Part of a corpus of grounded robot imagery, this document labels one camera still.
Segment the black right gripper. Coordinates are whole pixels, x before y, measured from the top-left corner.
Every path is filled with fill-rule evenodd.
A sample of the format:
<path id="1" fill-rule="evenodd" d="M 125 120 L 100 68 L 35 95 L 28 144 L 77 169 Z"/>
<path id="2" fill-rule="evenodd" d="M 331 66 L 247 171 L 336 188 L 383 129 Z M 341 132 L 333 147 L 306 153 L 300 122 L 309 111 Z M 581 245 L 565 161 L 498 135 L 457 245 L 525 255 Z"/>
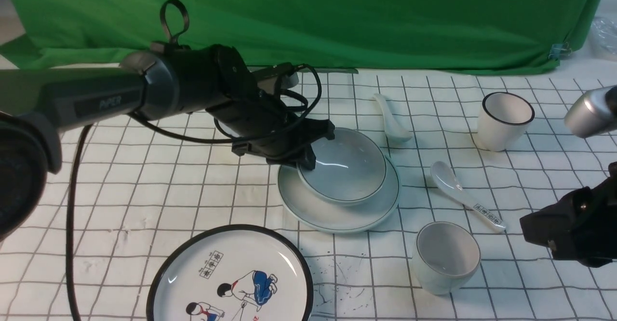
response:
<path id="1" fill-rule="evenodd" d="M 617 259 L 617 163 L 596 187 L 571 191 L 520 218 L 526 242 L 549 248 L 554 260 L 601 268 Z"/>

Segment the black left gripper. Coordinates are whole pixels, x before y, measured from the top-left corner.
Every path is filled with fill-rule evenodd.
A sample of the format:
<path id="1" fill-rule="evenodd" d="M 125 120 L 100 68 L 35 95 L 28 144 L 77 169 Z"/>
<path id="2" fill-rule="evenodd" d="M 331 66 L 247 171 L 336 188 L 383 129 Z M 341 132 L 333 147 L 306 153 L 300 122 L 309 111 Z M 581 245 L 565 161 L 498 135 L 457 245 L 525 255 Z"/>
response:
<path id="1" fill-rule="evenodd" d="M 334 138 L 330 120 L 300 119 L 280 99 L 227 101 L 206 110 L 240 138 L 253 139 L 231 144 L 237 156 L 265 158 L 268 163 L 314 170 L 316 157 L 311 145 Z"/>

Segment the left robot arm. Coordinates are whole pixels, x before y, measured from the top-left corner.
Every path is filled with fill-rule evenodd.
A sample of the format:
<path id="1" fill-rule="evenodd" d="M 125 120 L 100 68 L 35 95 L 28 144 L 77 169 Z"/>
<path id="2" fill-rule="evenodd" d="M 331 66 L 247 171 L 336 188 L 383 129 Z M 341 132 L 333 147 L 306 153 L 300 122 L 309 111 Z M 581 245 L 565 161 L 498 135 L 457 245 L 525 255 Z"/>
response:
<path id="1" fill-rule="evenodd" d="M 10 236 L 40 202 L 47 176 L 62 167 L 60 134 L 129 115 L 150 125 L 204 110 L 235 136 L 175 139 L 230 144 L 234 154 L 269 164 L 314 169 L 311 144 L 332 140 L 330 120 L 309 119 L 307 108 L 287 107 L 284 82 L 307 65 L 279 64 L 250 71 L 234 47 L 201 50 L 154 43 L 130 53 L 118 67 L 1 71 L 1 238 Z"/>

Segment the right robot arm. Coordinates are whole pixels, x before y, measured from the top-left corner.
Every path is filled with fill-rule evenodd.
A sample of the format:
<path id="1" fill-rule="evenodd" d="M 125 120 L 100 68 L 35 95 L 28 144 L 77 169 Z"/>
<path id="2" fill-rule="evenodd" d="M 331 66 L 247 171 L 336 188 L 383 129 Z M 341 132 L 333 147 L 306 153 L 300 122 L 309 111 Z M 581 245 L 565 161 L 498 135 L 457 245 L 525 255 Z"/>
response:
<path id="1" fill-rule="evenodd" d="M 616 129 L 617 89 L 586 91 L 568 110 L 565 126 L 579 138 Z M 595 187 L 582 187 L 553 205 L 520 218 L 524 240 L 549 248 L 554 260 L 577 261 L 601 268 L 617 258 L 617 172 Z"/>

